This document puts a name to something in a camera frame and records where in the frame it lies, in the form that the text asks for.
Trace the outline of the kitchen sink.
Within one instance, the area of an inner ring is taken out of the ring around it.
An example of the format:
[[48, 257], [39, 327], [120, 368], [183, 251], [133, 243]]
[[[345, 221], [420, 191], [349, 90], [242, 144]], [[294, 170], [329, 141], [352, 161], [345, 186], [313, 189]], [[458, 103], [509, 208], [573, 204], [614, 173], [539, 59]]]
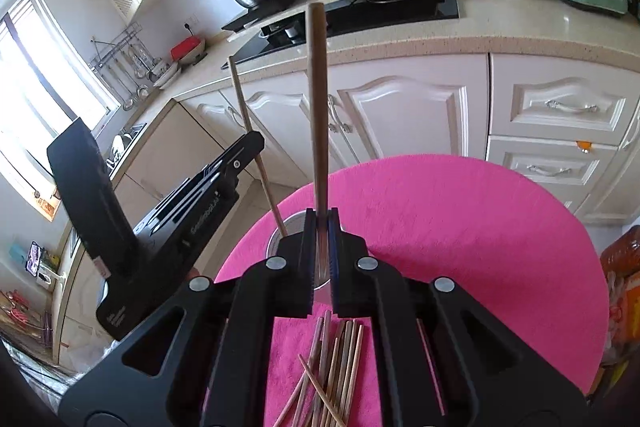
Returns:
[[122, 161], [122, 158], [124, 158], [124, 155], [132, 142], [137, 139], [137, 136], [145, 127], [145, 122], [142, 122], [142, 124], [133, 124], [130, 127], [122, 128], [122, 130], [115, 135], [110, 151], [105, 157], [105, 164], [109, 174], [113, 173], [115, 168]]

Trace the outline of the pink round tablecloth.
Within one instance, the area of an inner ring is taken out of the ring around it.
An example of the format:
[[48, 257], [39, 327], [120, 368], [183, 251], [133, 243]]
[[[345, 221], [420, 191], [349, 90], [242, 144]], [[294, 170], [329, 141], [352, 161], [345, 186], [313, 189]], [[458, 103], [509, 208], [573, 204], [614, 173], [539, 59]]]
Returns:
[[338, 170], [342, 228], [405, 277], [449, 277], [582, 391], [600, 365], [608, 288], [573, 213], [526, 176], [450, 155]]

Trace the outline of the pink cup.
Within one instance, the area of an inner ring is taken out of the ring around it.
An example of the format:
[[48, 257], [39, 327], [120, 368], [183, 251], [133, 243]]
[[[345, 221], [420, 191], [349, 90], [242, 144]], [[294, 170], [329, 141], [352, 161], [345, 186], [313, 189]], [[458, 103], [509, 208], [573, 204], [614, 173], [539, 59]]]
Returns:
[[286, 305], [296, 317], [309, 314], [314, 303], [331, 306], [332, 289], [329, 255], [318, 245], [317, 213], [300, 210], [283, 222], [286, 234], [272, 233], [266, 251], [267, 267], [283, 273], [282, 291]]

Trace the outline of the stacked white dishes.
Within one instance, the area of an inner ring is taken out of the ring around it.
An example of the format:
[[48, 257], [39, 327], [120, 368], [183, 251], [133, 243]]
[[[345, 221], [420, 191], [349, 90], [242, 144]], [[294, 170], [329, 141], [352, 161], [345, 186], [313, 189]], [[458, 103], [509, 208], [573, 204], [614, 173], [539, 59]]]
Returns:
[[152, 82], [152, 86], [156, 89], [164, 87], [175, 75], [179, 74], [181, 70], [178, 62], [168, 63], [164, 60], [157, 62], [151, 72], [149, 72], [149, 78]]

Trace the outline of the orange snack bag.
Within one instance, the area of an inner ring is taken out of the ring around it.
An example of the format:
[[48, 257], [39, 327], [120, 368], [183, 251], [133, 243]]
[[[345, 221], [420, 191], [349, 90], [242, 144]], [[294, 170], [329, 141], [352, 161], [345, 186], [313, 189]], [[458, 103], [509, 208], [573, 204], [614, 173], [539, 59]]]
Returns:
[[615, 364], [639, 347], [639, 227], [634, 225], [603, 251], [608, 286], [608, 332], [602, 363]]

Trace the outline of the window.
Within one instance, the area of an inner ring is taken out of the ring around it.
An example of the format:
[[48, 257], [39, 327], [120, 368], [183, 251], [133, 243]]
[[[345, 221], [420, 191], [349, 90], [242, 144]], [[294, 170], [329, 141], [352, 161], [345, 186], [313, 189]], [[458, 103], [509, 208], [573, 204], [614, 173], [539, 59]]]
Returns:
[[119, 109], [43, 0], [1, 14], [1, 173], [47, 221], [60, 207], [48, 146], [76, 118], [99, 132]]

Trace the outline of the red lid container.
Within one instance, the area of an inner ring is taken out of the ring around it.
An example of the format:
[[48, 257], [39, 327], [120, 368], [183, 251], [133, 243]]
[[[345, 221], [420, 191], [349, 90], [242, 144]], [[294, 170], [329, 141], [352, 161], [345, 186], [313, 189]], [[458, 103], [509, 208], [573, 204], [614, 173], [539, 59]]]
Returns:
[[171, 58], [180, 64], [191, 64], [204, 52], [205, 43], [206, 41], [198, 36], [190, 36], [170, 50]]

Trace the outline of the lower base cabinets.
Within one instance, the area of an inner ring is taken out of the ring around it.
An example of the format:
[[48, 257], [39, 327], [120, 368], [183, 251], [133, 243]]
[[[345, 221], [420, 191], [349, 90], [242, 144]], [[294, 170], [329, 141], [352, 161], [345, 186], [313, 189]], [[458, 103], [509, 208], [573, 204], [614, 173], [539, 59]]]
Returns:
[[[590, 225], [639, 214], [639, 76], [567, 58], [414, 56], [329, 70], [329, 165], [409, 154], [495, 162], [527, 176]], [[138, 222], [187, 176], [253, 127], [272, 182], [308, 183], [309, 88], [303, 72], [207, 86], [172, 104], [127, 156], [115, 193]]]

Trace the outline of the black gas hob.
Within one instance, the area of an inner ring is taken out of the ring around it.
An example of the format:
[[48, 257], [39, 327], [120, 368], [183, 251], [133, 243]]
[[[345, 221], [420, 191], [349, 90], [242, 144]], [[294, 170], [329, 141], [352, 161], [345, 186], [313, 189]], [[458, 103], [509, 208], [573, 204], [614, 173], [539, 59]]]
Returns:
[[[341, 0], [326, 6], [326, 35], [332, 38], [387, 26], [454, 20], [458, 16], [457, 0]], [[233, 60], [242, 64], [305, 42], [305, 15], [298, 13], [260, 28], [233, 54]]]

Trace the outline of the wall utensil rack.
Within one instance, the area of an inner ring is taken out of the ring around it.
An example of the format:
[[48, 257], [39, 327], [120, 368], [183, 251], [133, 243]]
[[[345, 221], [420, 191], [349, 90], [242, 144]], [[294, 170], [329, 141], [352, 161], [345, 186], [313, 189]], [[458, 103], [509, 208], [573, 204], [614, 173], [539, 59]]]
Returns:
[[94, 57], [89, 68], [125, 112], [149, 98], [153, 70], [160, 62], [140, 38], [141, 31], [142, 26], [133, 22], [112, 41], [90, 39]]

